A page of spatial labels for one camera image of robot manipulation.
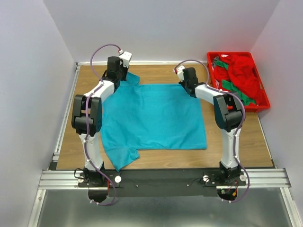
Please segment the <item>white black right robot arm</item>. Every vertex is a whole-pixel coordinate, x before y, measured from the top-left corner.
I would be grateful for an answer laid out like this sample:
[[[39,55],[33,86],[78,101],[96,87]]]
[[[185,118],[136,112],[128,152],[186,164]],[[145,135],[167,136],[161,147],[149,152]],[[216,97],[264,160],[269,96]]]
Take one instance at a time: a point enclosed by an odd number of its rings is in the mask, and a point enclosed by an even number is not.
[[[206,83],[199,83],[193,67],[179,66],[175,70],[179,84],[194,98],[214,106],[214,118],[223,137],[223,154],[216,180],[229,185],[241,175],[239,137],[245,121],[245,107],[235,93],[218,90]]]

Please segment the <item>teal t-shirt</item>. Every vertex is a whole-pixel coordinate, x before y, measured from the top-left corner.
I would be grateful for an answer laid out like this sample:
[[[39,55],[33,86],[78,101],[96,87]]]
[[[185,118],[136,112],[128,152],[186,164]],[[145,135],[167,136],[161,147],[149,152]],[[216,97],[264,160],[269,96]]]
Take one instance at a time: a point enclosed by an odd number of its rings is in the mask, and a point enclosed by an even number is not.
[[[141,85],[127,74],[103,103],[101,139],[116,171],[137,160],[140,150],[206,149],[200,101],[179,84]]]

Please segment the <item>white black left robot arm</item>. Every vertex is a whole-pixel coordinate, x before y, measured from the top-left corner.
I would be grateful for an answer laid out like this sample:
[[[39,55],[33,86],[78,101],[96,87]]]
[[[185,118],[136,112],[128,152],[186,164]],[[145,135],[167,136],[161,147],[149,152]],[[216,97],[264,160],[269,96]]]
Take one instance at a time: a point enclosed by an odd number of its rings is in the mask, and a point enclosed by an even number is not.
[[[98,138],[102,127],[102,104],[116,92],[120,82],[126,80],[131,58],[129,52],[108,57],[107,69],[97,85],[91,91],[74,97],[71,125],[82,142],[86,159],[83,174],[78,179],[88,185],[99,187],[107,181],[101,172],[103,159]]]

